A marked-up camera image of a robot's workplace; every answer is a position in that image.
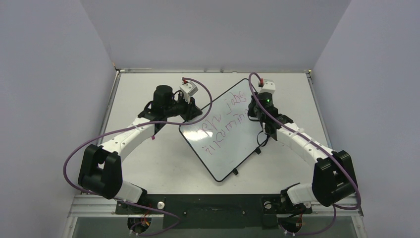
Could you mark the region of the black framed whiteboard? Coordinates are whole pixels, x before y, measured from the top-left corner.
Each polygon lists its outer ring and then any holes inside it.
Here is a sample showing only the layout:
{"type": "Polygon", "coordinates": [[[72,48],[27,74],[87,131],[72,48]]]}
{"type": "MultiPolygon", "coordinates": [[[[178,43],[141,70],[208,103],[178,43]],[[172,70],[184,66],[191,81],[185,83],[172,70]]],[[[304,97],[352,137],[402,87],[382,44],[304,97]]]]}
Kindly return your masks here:
{"type": "Polygon", "coordinates": [[[248,118],[251,98],[249,81],[242,79],[202,108],[206,117],[199,123],[179,127],[217,182],[235,172],[264,140],[260,123],[248,118]]]}

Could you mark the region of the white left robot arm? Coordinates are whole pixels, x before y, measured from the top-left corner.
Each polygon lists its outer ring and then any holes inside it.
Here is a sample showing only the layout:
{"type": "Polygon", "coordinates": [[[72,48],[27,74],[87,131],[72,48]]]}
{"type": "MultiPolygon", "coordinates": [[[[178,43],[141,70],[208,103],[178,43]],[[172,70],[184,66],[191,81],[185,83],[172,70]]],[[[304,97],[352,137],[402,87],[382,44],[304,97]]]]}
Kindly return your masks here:
{"type": "Polygon", "coordinates": [[[153,99],[138,114],[128,131],[122,132],[99,146],[89,145],[83,155],[78,184],[107,199],[128,201],[135,213],[147,209],[145,189],[123,180],[122,163],[142,142],[154,137],[168,118],[180,116],[190,122],[203,112],[196,106],[193,95],[198,91],[192,82],[184,81],[179,90],[159,85],[153,99]]]}

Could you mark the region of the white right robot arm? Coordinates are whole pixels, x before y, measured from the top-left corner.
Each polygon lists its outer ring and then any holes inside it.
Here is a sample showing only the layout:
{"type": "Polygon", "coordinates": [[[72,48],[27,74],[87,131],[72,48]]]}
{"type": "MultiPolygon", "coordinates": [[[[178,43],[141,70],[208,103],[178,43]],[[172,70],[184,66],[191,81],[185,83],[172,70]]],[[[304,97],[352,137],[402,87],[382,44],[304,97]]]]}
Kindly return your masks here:
{"type": "Polygon", "coordinates": [[[280,192],[279,205],[284,211],[310,202],[328,207],[356,193],[357,180],[346,151],[337,152],[313,140],[291,118],[278,112],[268,92],[252,96],[248,109],[249,119],[258,121],[268,138],[287,146],[313,170],[311,183],[296,183],[280,192]]]}

